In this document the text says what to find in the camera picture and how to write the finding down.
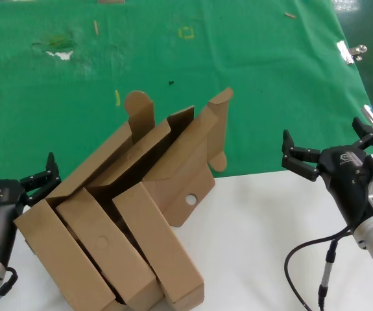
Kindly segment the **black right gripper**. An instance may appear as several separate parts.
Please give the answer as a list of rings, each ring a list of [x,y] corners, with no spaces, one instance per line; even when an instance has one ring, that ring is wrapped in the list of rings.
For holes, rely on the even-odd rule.
[[[282,167],[310,181],[315,181],[320,171],[326,189],[350,231],[354,232],[362,222],[373,216],[368,202],[370,173],[362,169],[367,156],[364,150],[373,146],[373,127],[355,117],[352,128],[358,136],[355,143],[327,148],[321,154],[317,149],[295,146],[289,131],[284,130]]]

